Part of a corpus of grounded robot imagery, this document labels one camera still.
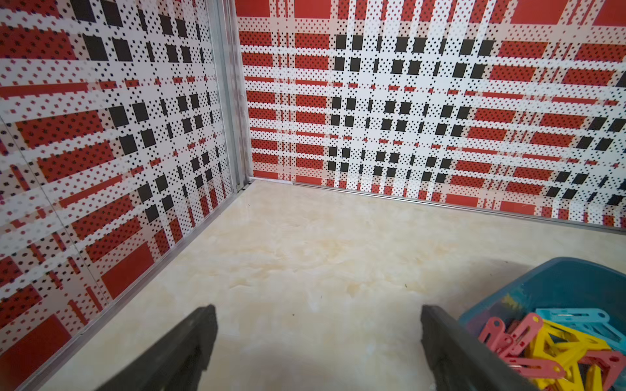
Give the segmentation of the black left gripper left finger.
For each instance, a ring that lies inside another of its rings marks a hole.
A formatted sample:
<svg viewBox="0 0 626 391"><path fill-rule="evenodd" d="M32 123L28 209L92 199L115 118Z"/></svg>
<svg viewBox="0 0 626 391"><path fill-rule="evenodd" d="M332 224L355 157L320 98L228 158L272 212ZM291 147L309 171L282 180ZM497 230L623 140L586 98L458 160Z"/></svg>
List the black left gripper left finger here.
<svg viewBox="0 0 626 391"><path fill-rule="evenodd" d="M199 307L98 389L197 390L217 334L215 306Z"/></svg>

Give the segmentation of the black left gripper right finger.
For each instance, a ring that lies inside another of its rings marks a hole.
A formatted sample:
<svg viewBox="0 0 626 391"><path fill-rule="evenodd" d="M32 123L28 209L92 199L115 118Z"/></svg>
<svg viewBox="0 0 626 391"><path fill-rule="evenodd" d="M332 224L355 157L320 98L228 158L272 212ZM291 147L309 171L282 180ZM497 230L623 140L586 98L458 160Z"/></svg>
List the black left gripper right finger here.
<svg viewBox="0 0 626 391"><path fill-rule="evenodd" d="M439 306L422 306L422 345L438 390L535 390Z"/></svg>

